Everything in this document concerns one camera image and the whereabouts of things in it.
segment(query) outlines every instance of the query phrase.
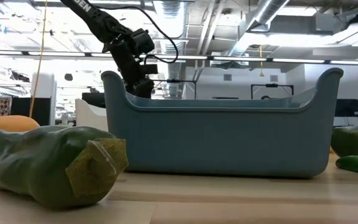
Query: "robotic arm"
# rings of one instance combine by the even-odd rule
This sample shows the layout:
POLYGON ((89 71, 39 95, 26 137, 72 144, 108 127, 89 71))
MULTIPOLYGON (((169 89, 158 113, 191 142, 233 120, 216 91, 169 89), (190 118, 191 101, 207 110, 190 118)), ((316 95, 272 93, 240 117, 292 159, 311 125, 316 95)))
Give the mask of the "robotic arm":
POLYGON ((83 19, 93 35, 104 44, 103 53, 110 52, 126 83, 126 90, 135 96, 151 98, 154 82, 146 74, 158 73, 156 65, 141 65, 140 54, 154 49, 147 30, 131 31, 88 0, 60 0, 83 19))

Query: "wooden table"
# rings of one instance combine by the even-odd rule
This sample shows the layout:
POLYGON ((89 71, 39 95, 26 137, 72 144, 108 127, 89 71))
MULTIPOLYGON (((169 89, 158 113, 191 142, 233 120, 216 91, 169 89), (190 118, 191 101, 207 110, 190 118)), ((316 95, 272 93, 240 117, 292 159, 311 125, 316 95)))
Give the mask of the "wooden table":
POLYGON ((68 212, 0 192, 0 223, 358 224, 358 174, 311 180, 122 174, 107 200, 68 212))

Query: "gray plastic bin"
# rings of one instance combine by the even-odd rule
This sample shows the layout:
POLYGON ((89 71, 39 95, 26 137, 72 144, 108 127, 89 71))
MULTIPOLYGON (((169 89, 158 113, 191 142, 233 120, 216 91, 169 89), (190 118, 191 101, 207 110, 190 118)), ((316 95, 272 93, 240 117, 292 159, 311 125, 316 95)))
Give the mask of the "gray plastic bin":
POLYGON ((276 100, 149 100, 104 72, 109 132, 127 141, 128 171, 312 177, 328 163, 340 68, 276 100))

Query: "orange squash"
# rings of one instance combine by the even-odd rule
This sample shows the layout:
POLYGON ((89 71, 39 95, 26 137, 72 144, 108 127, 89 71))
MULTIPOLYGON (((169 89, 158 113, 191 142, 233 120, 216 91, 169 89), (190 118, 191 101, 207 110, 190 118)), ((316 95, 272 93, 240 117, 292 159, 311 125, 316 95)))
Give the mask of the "orange squash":
POLYGON ((40 125, 32 118, 19 115, 0 116, 0 129, 10 132, 24 132, 40 125))

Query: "ceiling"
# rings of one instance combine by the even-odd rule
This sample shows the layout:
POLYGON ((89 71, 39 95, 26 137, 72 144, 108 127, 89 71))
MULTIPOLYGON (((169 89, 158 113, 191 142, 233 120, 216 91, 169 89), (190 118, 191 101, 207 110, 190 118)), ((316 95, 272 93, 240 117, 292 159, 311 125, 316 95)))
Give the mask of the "ceiling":
MULTIPOLYGON (((203 15, 212 0, 196 0, 187 2, 186 8, 186 42, 184 54, 195 54, 203 29, 203 15)), ((214 31, 213 39, 208 46, 207 54, 211 52, 223 52, 230 49, 237 39, 237 27, 248 13, 257 7, 258 0, 223 0, 224 10, 214 31)), ((4 0, 0 1, 0 50, 19 50, 19 51, 39 51, 42 42, 42 21, 45 10, 43 0, 4 0)), ((312 16, 316 10, 327 8, 326 13, 335 10, 350 10, 358 7, 358 0, 341 1, 313 1, 313 0, 292 0, 287 7, 283 8, 279 14, 292 16, 312 16)), ((118 19, 123 25, 131 29, 148 29, 154 38, 156 52, 160 52, 160 38, 156 28, 140 12, 136 10, 116 10, 108 13, 118 19)), ((156 13, 148 12, 149 15, 159 24, 156 13)), ((90 32, 87 25, 69 8, 64 7, 59 1, 49 0, 47 8, 47 23, 45 34, 45 51, 57 52, 100 52, 103 45, 90 32)), ((330 52, 338 50, 336 59, 348 58, 343 50, 357 51, 358 48, 330 49, 330 52)), ((307 58, 313 57, 312 48, 301 47, 277 47, 272 45, 262 46, 263 57, 290 57, 307 58)), ((248 48, 247 54, 250 56, 260 56, 260 49, 248 48)), ((11 69, 29 76, 36 71, 38 56, 19 58, 0 56, 0 83, 5 82, 4 77, 9 80, 6 70, 11 69)), ((110 58, 99 60, 79 60, 80 58, 59 58, 56 60, 46 60, 42 64, 43 70, 53 72, 58 77, 59 86, 101 86, 99 77, 100 71, 116 70, 114 62, 110 58), (73 74, 73 81, 64 80, 65 73, 73 74)), ((272 63, 268 67, 281 68, 284 64, 272 63)), ((78 95, 88 89, 65 90, 60 100, 78 95)))

